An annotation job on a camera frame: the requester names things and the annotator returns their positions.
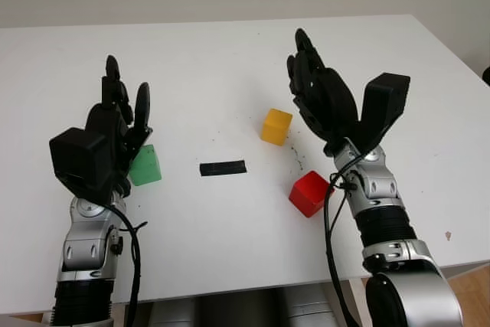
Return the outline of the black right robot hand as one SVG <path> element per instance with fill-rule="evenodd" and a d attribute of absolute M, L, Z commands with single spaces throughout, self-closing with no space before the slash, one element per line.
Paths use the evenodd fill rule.
<path fill-rule="evenodd" d="M 358 111 L 339 73 L 324 65 L 306 32 L 295 32 L 296 53 L 286 61 L 293 102 L 306 125 L 325 141 L 324 153 L 336 156 L 358 122 Z"/>

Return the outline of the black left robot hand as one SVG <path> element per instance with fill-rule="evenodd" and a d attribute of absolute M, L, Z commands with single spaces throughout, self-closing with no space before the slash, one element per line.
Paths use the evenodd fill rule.
<path fill-rule="evenodd" d="M 90 110 L 85 129 L 108 139 L 110 191 L 117 191 L 123 198 L 130 194 L 127 175 L 131 164 L 152 133 L 149 114 L 149 84 L 139 85 L 136 104 L 131 106 L 118 62 L 109 55 L 102 77 L 102 100 Z"/>

